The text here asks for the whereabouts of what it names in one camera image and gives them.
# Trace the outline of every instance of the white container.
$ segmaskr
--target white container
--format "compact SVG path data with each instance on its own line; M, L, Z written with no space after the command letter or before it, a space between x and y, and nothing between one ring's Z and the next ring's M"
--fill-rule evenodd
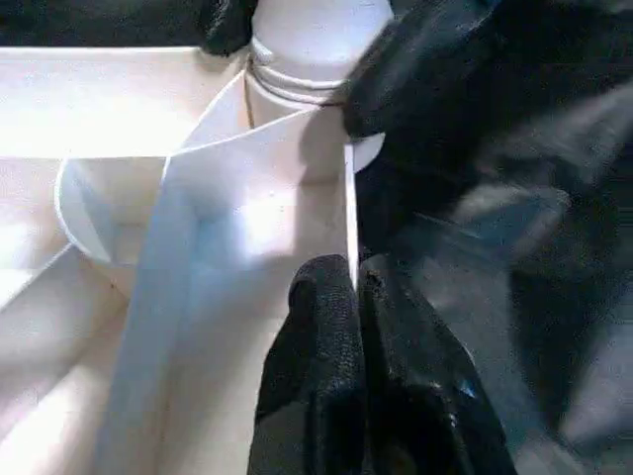
M260 0L253 72L280 97L339 104L340 86L392 17L389 0Z
M168 160L91 473L246 473L295 272L356 265L345 141L336 109L311 109Z

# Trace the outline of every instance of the black gloved finger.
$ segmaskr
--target black gloved finger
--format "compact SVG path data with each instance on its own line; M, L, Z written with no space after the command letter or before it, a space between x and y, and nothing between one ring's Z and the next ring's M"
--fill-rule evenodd
M346 260L331 255L306 263L289 304L264 363L248 473L359 474L364 359Z
M415 473L514 474L497 415L464 347L385 255L360 275L370 433Z
M256 7L257 0L205 0L198 20L202 48L228 56L248 45Z

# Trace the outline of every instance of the white cardboard divider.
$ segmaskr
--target white cardboard divider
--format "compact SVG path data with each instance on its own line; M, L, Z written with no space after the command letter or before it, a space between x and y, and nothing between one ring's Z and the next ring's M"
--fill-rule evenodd
M356 262L345 141L339 111L311 109L168 160L91 473L245 474L294 274Z
M243 68L197 47L0 48L0 156L166 156Z
M68 245L0 309L0 440L125 304L110 281Z

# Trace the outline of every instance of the white box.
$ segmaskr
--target white box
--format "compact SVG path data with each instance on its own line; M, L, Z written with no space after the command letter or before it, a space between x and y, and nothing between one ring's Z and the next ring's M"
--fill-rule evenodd
M356 266L345 142L340 112L312 109L168 159L93 473L246 473L295 272Z

